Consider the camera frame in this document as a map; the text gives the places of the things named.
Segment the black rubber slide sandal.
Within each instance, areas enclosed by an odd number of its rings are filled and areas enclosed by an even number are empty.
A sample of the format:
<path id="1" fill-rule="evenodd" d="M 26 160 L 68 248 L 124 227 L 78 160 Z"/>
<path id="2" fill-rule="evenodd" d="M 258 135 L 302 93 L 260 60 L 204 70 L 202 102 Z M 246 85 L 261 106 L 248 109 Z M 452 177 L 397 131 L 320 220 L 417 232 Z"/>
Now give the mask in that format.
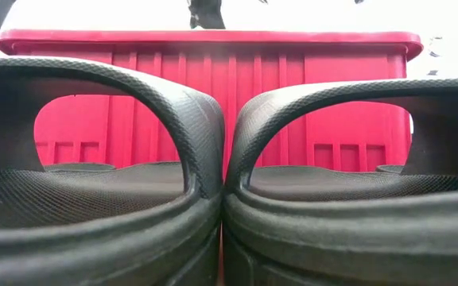
<path id="1" fill-rule="evenodd" d="M 40 110 L 67 95 L 129 95 L 173 139 L 176 162 L 44 169 Z M 217 286 L 223 112 L 210 95 L 139 71 L 0 57 L 0 286 Z"/>
<path id="2" fill-rule="evenodd" d="M 256 165 L 290 122 L 353 101 L 411 114 L 399 173 Z M 225 187 L 225 286 L 458 286 L 458 78 L 262 93 L 239 113 Z"/>

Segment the red plastic bin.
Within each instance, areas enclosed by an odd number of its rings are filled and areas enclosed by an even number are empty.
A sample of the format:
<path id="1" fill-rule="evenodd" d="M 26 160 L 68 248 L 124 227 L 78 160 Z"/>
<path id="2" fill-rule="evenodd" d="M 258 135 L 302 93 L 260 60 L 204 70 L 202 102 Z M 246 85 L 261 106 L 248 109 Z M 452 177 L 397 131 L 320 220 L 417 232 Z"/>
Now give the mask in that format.
<path id="1" fill-rule="evenodd" d="M 59 56 L 133 69 L 202 91 L 223 109 L 227 145 L 238 112 L 264 91 L 303 83 L 395 79 L 421 42 L 412 33 L 108 32 L 10 30 L 10 56 Z M 68 96 L 32 118 L 33 151 L 46 164 L 116 167 L 174 160 L 175 146 L 152 112 L 131 97 Z M 372 171 L 402 164 L 411 143 L 398 106 L 350 102 L 307 114 L 267 145 L 258 165 Z"/>

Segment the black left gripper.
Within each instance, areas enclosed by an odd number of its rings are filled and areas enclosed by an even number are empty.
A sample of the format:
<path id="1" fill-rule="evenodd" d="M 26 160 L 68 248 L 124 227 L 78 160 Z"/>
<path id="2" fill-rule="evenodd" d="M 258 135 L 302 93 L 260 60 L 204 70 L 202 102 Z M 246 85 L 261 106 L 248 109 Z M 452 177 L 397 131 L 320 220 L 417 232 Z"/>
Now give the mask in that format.
<path id="1" fill-rule="evenodd" d="M 222 0 L 188 0 L 190 28 L 226 29 L 221 14 Z"/>

